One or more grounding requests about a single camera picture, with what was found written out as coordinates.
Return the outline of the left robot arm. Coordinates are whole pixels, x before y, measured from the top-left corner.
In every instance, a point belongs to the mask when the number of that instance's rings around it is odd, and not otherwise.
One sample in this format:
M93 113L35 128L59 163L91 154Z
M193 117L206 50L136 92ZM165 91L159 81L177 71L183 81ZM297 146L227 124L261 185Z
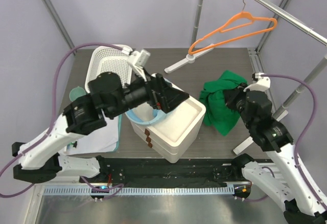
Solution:
M12 154L18 158L13 167L16 180L39 184L56 177L85 177L102 183L109 170L101 156L76 158L60 155L69 143L107 125L115 117L148 103L152 108L169 113L189 98L161 74L137 77L122 85L116 73L102 73L89 83L90 92L69 104L48 130L28 143L15 142Z

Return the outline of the green t shirt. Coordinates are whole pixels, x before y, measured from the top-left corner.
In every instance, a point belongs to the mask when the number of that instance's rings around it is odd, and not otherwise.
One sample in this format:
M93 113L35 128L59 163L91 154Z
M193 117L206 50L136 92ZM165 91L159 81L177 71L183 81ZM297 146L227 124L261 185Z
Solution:
M226 106L223 91L234 89L247 81L240 75L226 70L214 81L206 82L199 95L199 101L205 106L203 123L213 126L221 135L226 136L237 124L240 115Z

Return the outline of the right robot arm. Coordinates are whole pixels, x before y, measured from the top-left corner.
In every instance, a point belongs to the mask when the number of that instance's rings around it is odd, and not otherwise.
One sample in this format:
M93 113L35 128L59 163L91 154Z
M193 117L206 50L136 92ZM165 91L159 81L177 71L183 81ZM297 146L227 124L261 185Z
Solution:
M326 223L326 196L300 167L295 144L286 127L273 118L272 103L263 91L243 85L223 91L226 106L239 113L253 141L269 156L285 184L266 172L248 154L232 160L231 176L257 185L282 210L287 223Z

